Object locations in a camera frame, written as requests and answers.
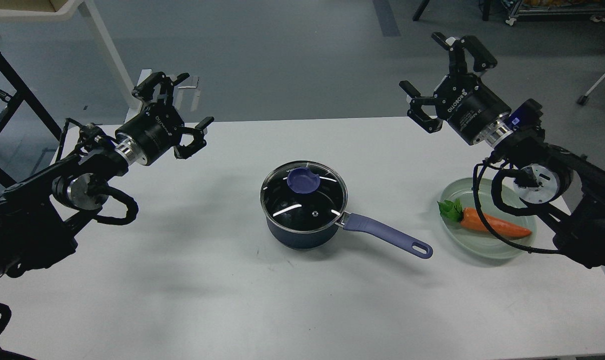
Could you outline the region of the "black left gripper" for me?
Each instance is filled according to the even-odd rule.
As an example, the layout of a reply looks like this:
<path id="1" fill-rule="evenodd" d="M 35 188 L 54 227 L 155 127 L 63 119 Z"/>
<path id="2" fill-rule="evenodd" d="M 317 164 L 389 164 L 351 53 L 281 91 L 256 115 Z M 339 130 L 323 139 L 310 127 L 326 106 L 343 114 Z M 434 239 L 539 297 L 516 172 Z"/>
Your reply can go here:
<path id="1" fill-rule="evenodd" d="M 186 160 L 207 145 L 207 128 L 215 118 L 207 116 L 195 127 L 186 127 L 173 106 L 175 89 L 188 78 L 188 72 L 172 79 L 163 71 L 155 71 L 133 87 L 132 96 L 140 100 L 145 109 L 115 131 L 115 150 L 129 166 L 133 163 L 151 166 L 173 146 L 174 157 Z M 181 145 L 184 135 L 192 137 L 187 145 Z"/>

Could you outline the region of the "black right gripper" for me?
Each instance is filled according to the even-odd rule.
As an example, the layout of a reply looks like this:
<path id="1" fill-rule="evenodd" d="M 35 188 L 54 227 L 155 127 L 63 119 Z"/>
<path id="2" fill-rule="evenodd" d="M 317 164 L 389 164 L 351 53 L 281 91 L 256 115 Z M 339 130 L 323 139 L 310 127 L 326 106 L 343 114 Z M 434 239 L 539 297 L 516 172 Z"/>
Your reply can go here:
<path id="1" fill-rule="evenodd" d="M 434 89 L 433 96 L 423 96 L 408 80 L 401 80 L 399 87 L 409 98 L 407 116 L 428 133 L 439 132 L 446 121 L 467 144 L 475 145 L 483 139 L 482 132 L 488 125 L 512 112 L 479 77 L 496 68 L 498 60 L 474 35 L 457 38 L 433 32 L 431 38 L 448 53 L 448 75 Z M 472 57 L 473 73 L 467 54 Z M 437 116 L 426 114 L 424 106 L 435 107 Z"/>

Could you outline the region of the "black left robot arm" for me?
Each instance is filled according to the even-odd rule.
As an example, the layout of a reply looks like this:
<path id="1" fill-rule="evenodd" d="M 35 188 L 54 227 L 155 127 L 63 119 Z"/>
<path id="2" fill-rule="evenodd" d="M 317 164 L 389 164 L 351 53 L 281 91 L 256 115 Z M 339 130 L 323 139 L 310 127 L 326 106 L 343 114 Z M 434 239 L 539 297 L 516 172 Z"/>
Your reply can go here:
<path id="1" fill-rule="evenodd" d="M 188 78 L 186 72 L 174 79 L 150 74 L 131 92 L 142 109 L 114 136 L 94 123 L 78 124 L 78 141 L 67 156 L 6 187 L 0 194 L 0 278 L 48 269 L 74 254 L 76 235 L 90 222 L 133 223 L 138 204 L 109 180 L 132 164 L 151 166 L 168 150 L 185 160 L 206 146 L 214 118 L 188 127 L 174 106 L 174 91 Z"/>

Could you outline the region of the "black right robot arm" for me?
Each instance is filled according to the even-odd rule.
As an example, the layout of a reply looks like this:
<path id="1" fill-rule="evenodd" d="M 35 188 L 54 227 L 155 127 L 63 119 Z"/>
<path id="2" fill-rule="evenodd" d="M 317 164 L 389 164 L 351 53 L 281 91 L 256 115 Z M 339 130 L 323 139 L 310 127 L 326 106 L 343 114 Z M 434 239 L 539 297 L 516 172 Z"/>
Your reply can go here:
<path id="1" fill-rule="evenodd" d="M 563 255 L 588 269 L 605 266 L 605 171 L 545 141 L 540 103 L 528 99 L 512 110 L 483 84 L 481 74 L 498 62 L 476 36 L 433 32 L 432 38 L 448 53 L 448 73 L 431 96 L 400 82 L 408 96 L 407 116 L 428 133 L 447 123 L 468 145 L 486 142 L 492 148 L 472 176 L 481 225 L 528 253 Z M 516 217 L 538 217 L 554 232 L 554 249 L 508 241 L 486 219 L 478 187 L 483 171 L 497 162 L 504 166 L 491 182 L 493 204 Z"/>

